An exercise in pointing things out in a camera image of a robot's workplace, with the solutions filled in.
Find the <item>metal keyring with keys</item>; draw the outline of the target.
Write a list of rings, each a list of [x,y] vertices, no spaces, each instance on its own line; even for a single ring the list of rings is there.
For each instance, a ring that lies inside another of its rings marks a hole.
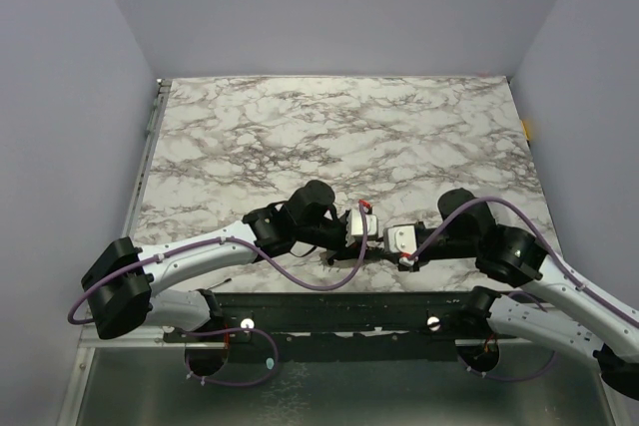
[[[386,251],[380,246],[370,246],[365,243],[357,244],[354,248],[358,261],[381,261],[386,259]]]

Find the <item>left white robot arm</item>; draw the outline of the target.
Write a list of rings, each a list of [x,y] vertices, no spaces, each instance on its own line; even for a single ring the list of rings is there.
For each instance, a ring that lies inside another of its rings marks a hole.
[[[339,252],[347,248],[347,213],[335,194],[311,180],[286,201],[246,213],[218,230],[159,245],[136,246],[125,236],[112,241],[81,279],[83,302],[102,340],[140,326],[173,326],[206,341],[220,331],[221,318],[203,289],[177,285],[226,267],[268,261],[296,243]]]

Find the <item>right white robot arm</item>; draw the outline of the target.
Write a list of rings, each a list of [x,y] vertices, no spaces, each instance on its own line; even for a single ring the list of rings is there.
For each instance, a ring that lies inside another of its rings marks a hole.
[[[465,189],[438,202],[442,222],[389,227],[384,246],[402,270],[432,260],[468,258],[488,278],[560,310],[531,308],[489,288],[476,287],[458,313],[460,329],[480,337],[491,330],[527,339],[595,368],[618,393],[638,397],[638,311],[570,266],[525,213],[498,197]]]

